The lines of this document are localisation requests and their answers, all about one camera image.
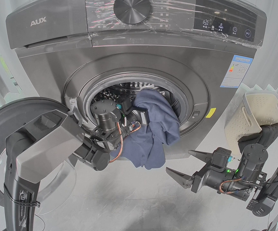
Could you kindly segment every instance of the orange cable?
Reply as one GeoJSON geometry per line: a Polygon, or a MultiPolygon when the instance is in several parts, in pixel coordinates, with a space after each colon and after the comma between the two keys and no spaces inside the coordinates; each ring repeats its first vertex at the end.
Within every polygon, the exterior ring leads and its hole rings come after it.
{"type": "Polygon", "coordinates": [[[133,130],[132,132],[130,132],[130,133],[133,133],[133,132],[135,132],[135,131],[137,131],[137,130],[139,130],[140,128],[141,128],[141,124],[140,124],[140,122],[138,122],[138,124],[139,124],[139,127],[137,127],[135,130],[133,130]]]}
{"type": "Polygon", "coordinates": [[[227,182],[235,182],[235,181],[240,181],[240,180],[242,180],[242,178],[238,178],[238,179],[234,179],[234,180],[225,180],[225,181],[223,181],[220,185],[219,185],[219,191],[221,192],[221,193],[223,193],[223,194],[232,194],[232,193],[234,193],[234,191],[231,191],[231,192],[225,192],[225,191],[223,191],[222,190],[222,185],[224,184],[224,183],[227,183],[227,182]]]}
{"type": "Polygon", "coordinates": [[[120,133],[120,139],[121,139],[121,149],[119,154],[112,160],[109,161],[109,163],[114,162],[115,160],[117,160],[119,158],[119,156],[121,156],[122,154],[122,150],[123,150],[123,137],[122,137],[122,132],[121,132],[121,128],[120,128],[120,124],[118,123],[118,129],[119,129],[119,133],[120,133]]]}

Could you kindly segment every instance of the rotary knob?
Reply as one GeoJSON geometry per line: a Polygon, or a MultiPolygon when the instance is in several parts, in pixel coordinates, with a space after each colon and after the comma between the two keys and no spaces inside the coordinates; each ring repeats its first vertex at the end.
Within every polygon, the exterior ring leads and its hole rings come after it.
{"type": "Polygon", "coordinates": [[[151,10],[149,0],[115,0],[114,14],[127,24],[136,24],[145,20],[151,10]]]}

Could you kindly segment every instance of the play pause button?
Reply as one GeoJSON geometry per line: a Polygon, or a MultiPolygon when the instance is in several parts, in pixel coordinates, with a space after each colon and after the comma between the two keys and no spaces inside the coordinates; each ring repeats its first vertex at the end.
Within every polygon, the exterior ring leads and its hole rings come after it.
{"type": "Polygon", "coordinates": [[[251,31],[249,29],[245,30],[245,36],[246,36],[246,38],[251,37],[251,31]]]}

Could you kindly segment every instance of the basket handle hole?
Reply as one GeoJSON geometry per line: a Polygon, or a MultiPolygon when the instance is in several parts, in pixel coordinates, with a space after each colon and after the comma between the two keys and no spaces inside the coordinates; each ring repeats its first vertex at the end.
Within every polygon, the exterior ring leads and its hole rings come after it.
{"type": "Polygon", "coordinates": [[[251,127],[252,124],[251,124],[250,118],[248,117],[246,108],[245,108],[245,107],[242,107],[242,111],[243,111],[244,117],[245,117],[245,119],[246,119],[246,122],[248,123],[248,126],[251,127]]]}

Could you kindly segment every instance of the qr code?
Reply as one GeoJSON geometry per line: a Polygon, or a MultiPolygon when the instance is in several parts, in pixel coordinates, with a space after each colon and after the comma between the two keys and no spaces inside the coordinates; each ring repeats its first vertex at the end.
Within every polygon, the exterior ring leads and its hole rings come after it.
{"type": "Polygon", "coordinates": [[[237,73],[244,74],[245,72],[247,72],[247,69],[248,69],[247,65],[241,64],[241,66],[239,67],[237,73]]]}

